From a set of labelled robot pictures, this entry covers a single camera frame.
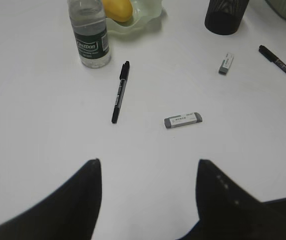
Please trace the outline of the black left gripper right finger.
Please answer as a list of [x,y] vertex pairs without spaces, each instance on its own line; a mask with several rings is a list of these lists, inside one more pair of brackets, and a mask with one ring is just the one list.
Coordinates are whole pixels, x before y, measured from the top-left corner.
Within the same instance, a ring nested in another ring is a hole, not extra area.
[[286,240],[286,198],[261,202],[212,161],[198,162],[199,220],[184,240]]

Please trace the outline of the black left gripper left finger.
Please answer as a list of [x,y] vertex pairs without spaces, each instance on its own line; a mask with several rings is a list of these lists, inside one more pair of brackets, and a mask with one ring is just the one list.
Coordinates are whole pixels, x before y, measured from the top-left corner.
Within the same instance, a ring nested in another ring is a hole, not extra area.
[[92,159],[44,200],[0,224],[0,240],[90,240],[101,201],[101,163]]

